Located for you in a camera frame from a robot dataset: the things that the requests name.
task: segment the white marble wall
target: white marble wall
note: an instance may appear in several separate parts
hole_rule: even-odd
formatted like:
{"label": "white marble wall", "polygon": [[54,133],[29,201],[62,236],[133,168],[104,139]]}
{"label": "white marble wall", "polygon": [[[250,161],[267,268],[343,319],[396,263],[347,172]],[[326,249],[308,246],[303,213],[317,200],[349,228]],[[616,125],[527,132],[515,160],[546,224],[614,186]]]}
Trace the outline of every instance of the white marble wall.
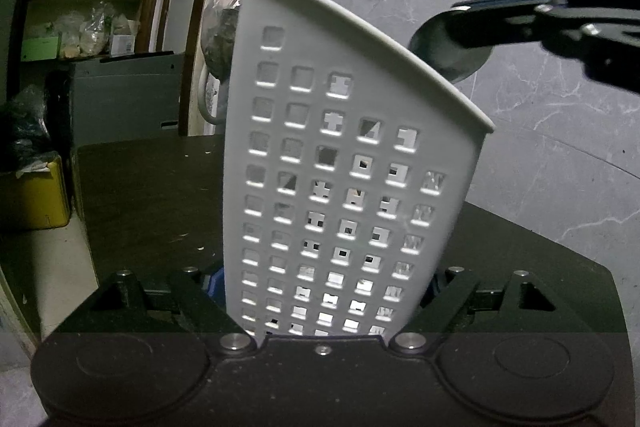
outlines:
{"label": "white marble wall", "polygon": [[[460,0],[335,0],[402,44]],[[467,200],[608,267],[640,389],[640,96],[537,45],[494,51],[458,84],[497,124]]]}

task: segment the yellow box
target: yellow box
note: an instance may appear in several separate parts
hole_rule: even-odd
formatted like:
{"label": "yellow box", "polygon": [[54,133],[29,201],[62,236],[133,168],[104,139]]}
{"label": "yellow box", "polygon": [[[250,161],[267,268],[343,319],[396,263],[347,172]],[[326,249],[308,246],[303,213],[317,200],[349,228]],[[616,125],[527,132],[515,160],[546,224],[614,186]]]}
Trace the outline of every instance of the yellow box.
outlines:
{"label": "yellow box", "polygon": [[0,229],[38,230],[64,227],[70,209],[62,158],[47,163],[48,172],[0,174]]}

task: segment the metal screw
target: metal screw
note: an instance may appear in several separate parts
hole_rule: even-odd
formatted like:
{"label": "metal screw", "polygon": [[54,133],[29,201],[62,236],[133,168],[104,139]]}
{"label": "metal screw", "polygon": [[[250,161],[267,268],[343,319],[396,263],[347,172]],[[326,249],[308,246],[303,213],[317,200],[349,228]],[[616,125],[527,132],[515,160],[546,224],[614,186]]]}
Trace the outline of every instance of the metal screw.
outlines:
{"label": "metal screw", "polygon": [[326,344],[318,344],[315,349],[316,353],[321,357],[328,355],[332,350],[331,346],[327,346]]}
{"label": "metal screw", "polygon": [[420,349],[427,343],[427,339],[420,333],[405,332],[396,335],[396,344],[404,349]]}
{"label": "metal screw", "polygon": [[595,24],[585,24],[582,28],[580,28],[583,33],[587,35],[597,35],[600,30],[596,28]]}
{"label": "metal screw", "polygon": [[534,9],[536,12],[546,13],[546,12],[550,12],[553,8],[554,7],[551,6],[551,4],[539,4]]}
{"label": "metal screw", "polygon": [[251,338],[244,333],[227,333],[220,337],[220,346],[230,351],[240,351],[251,345]]}

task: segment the square hole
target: square hole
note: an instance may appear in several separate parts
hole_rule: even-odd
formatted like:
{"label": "square hole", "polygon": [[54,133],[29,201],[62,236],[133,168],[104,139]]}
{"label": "square hole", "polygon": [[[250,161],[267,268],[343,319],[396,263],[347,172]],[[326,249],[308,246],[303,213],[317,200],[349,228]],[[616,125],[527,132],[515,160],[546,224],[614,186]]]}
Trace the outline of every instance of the square hole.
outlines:
{"label": "square hole", "polygon": [[329,75],[329,90],[326,95],[332,98],[346,100],[353,89],[353,77],[347,73],[332,73]]}
{"label": "square hole", "polygon": [[342,288],[342,283],[344,282],[344,275],[338,272],[329,272],[329,275],[326,277],[326,285],[331,286],[331,288]]}
{"label": "square hole", "polygon": [[278,81],[278,65],[275,62],[260,62],[255,83],[262,87],[275,87]]}
{"label": "square hole", "polygon": [[321,132],[340,136],[344,125],[344,113],[340,111],[327,110],[322,112]]}
{"label": "square hole", "polygon": [[318,324],[322,326],[331,327],[331,323],[334,321],[334,316],[329,313],[320,312],[318,314]]}
{"label": "square hole", "polygon": [[400,129],[398,129],[398,136],[396,137],[395,147],[399,151],[414,153],[416,149],[417,138],[418,132],[415,129],[401,127]]}
{"label": "square hole", "polygon": [[284,162],[300,163],[300,158],[302,158],[302,146],[303,143],[300,140],[285,138],[282,140],[280,159]]}
{"label": "square hole", "polygon": [[304,129],[308,114],[308,105],[304,105],[303,103],[289,103],[287,104],[287,118],[284,125],[293,127],[294,129]]}
{"label": "square hole", "polygon": [[244,304],[251,304],[251,306],[255,306],[257,301],[258,298],[255,294],[248,291],[242,291],[242,302],[244,302]]}
{"label": "square hole", "polygon": [[359,279],[358,282],[356,282],[356,289],[354,289],[354,292],[359,293],[360,295],[371,295],[372,289],[373,281]]}
{"label": "square hole", "polygon": [[250,216],[260,217],[262,215],[262,198],[258,196],[244,197],[244,213]]}
{"label": "square hole", "polygon": [[331,295],[331,293],[325,293],[322,296],[322,306],[335,310],[338,307],[338,296]]}
{"label": "square hole", "polygon": [[391,318],[394,314],[393,308],[387,308],[386,306],[380,306],[376,312],[376,320],[391,322]]}
{"label": "square hole", "polygon": [[278,301],[277,299],[273,299],[271,297],[267,297],[267,306],[266,308],[270,312],[280,313],[282,311],[282,301]]}
{"label": "square hole", "polygon": [[398,198],[392,198],[391,196],[382,196],[382,199],[380,200],[378,215],[380,217],[385,217],[385,219],[396,219],[399,204],[400,200]]}
{"label": "square hole", "polygon": [[385,301],[400,302],[402,298],[402,288],[398,286],[387,286],[385,290]]}
{"label": "square hole", "polygon": [[284,43],[284,29],[278,26],[265,26],[262,30],[260,47],[268,50],[279,50]]}
{"label": "square hole", "polygon": [[254,110],[252,112],[252,120],[260,122],[271,121],[273,114],[273,100],[256,96],[254,98]]}
{"label": "square hole", "polygon": [[349,256],[351,250],[343,247],[334,248],[334,256],[331,258],[331,262],[334,264],[340,264],[342,266],[349,266]]}
{"label": "square hole", "polygon": [[284,282],[277,279],[267,279],[267,291],[282,295],[284,293]]}
{"label": "square hole", "polygon": [[251,266],[258,266],[260,263],[260,255],[257,251],[245,248],[242,250],[242,262]]}
{"label": "square hole", "polygon": [[269,270],[276,273],[284,273],[287,271],[287,261],[282,257],[273,255],[269,262]]}
{"label": "square hole", "polygon": [[365,191],[360,188],[348,188],[343,206],[350,210],[361,211],[364,207]]}
{"label": "square hole", "polygon": [[264,187],[264,178],[267,169],[257,165],[248,165],[246,168],[246,184],[252,187]]}
{"label": "square hole", "polygon": [[302,335],[305,328],[302,324],[294,324],[291,323],[291,327],[289,328],[289,333],[293,333],[294,335]]}
{"label": "square hole", "polygon": [[382,335],[384,333],[385,333],[385,328],[383,328],[382,326],[372,326],[369,329],[370,335]]}
{"label": "square hole", "polygon": [[314,86],[313,68],[294,66],[291,70],[291,90],[298,92],[311,92]]}
{"label": "square hole", "polygon": [[356,154],[353,157],[353,166],[351,167],[351,176],[369,180],[371,178],[371,168],[373,166],[373,158]]}
{"label": "square hole", "polygon": [[271,246],[278,250],[289,250],[291,244],[291,236],[288,233],[274,230],[271,232]]}
{"label": "square hole", "polygon": [[314,180],[313,183],[311,183],[311,195],[309,199],[317,201],[318,203],[328,203],[332,188],[334,188],[334,184],[330,182]]}
{"label": "square hole", "polygon": [[340,220],[340,228],[338,229],[338,237],[343,239],[353,240],[356,238],[356,228],[358,224],[356,221],[350,221],[349,219]]}
{"label": "square hole", "polygon": [[424,238],[418,235],[405,235],[404,243],[402,244],[402,248],[400,250],[402,250],[404,253],[420,253],[423,242]]}
{"label": "square hole", "polygon": [[306,214],[305,228],[314,232],[322,232],[324,227],[324,214],[320,212],[308,212]]}
{"label": "square hole", "polygon": [[255,288],[258,285],[258,276],[255,273],[243,271],[242,282],[247,286],[253,286]]}
{"label": "square hole", "polygon": [[291,316],[300,319],[301,321],[305,320],[306,308],[302,306],[293,306],[293,308],[291,309]]}
{"label": "square hole", "polygon": [[253,223],[244,223],[242,225],[242,238],[252,243],[260,243],[260,235],[262,229]]}
{"label": "square hole", "polygon": [[273,328],[274,330],[277,330],[280,327],[279,322],[280,322],[279,319],[276,319],[275,317],[271,317],[268,321],[264,323],[264,325],[267,326],[268,328]]}
{"label": "square hole", "polygon": [[414,208],[414,216],[411,219],[411,223],[418,227],[428,227],[431,224],[432,215],[432,206],[429,206],[428,204],[418,204]]}
{"label": "square hole", "polygon": [[372,247],[386,248],[389,246],[389,236],[391,232],[380,227],[373,227],[369,244]]}
{"label": "square hole", "polygon": [[267,156],[269,150],[269,135],[264,132],[253,131],[249,135],[249,152],[258,156]]}
{"label": "square hole", "polygon": [[292,204],[276,203],[273,205],[273,220],[284,225],[290,225],[293,222],[294,207]]}
{"label": "square hole", "polygon": [[305,257],[311,257],[312,259],[317,259],[318,254],[320,253],[320,243],[318,241],[314,241],[313,239],[305,239],[302,242],[302,251],[301,255]]}
{"label": "square hole", "polygon": [[372,255],[367,253],[364,256],[364,262],[362,263],[362,269],[365,272],[378,273],[380,271],[380,263],[382,262],[382,257],[378,257],[377,255]]}
{"label": "square hole", "polygon": [[334,171],[335,161],[338,157],[338,150],[324,145],[318,146],[316,150],[316,168],[325,171]]}
{"label": "square hole", "polygon": [[386,175],[386,182],[389,185],[394,185],[395,187],[404,187],[406,185],[406,176],[408,172],[409,167],[406,165],[391,163],[391,165],[389,165],[388,174]]}
{"label": "square hole", "polygon": [[292,172],[278,172],[278,192],[289,196],[296,195],[298,176]]}
{"label": "square hole", "polygon": [[298,267],[298,279],[313,281],[315,272],[316,269],[313,266],[305,266],[304,264],[301,264],[300,267]]}
{"label": "square hole", "polygon": [[256,313],[255,310],[242,308],[242,318],[249,322],[255,322]]}
{"label": "square hole", "polygon": [[311,290],[309,288],[304,288],[302,286],[296,286],[296,293],[293,295],[295,299],[299,301],[309,302],[309,297],[311,295]]}
{"label": "square hole", "polygon": [[391,277],[395,277],[396,279],[410,279],[413,272],[414,272],[413,264],[403,263],[401,261],[398,261],[394,266],[394,271],[391,274]]}
{"label": "square hole", "polygon": [[442,191],[442,184],[446,176],[442,172],[427,171],[424,175],[424,181],[420,190],[425,194],[439,196]]}
{"label": "square hole", "polygon": [[355,299],[349,304],[349,312],[354,315],[364,315],[364,308],[367,307],[367,303],[356,301]]}
{"label": "square hole", "polygon": [[358,333],[359,325],[360,323],[358,321],[354,321],[353,319],[345,319],[344,324],[342,325],[342,329],[351,333]]}
{"label": "square hole", "polygon": [[382,122],[371,118],[363,118],[360,120],[358,129],[358,140],[366,143],[380,143],[380,131],[382,130]]}

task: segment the wooden door frame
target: wooden door frame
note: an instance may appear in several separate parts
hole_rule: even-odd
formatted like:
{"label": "wooden door frame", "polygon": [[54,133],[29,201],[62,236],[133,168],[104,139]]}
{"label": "wooden door frame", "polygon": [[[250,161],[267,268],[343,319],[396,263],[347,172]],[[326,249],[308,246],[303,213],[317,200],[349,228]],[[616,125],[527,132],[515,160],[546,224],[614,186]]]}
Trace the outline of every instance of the wooden door frame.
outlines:
{"label": "wooden door frame", "polygon": [[180,81],[180,109],[178,112],[178,134],[189,134],[189,108],[191,102],[191,81],[193,77],[196,54],[200,46],[200,20],[205,0],[193,0],[191,17],[187,30],[187,42],[184,50],[184,65]]}

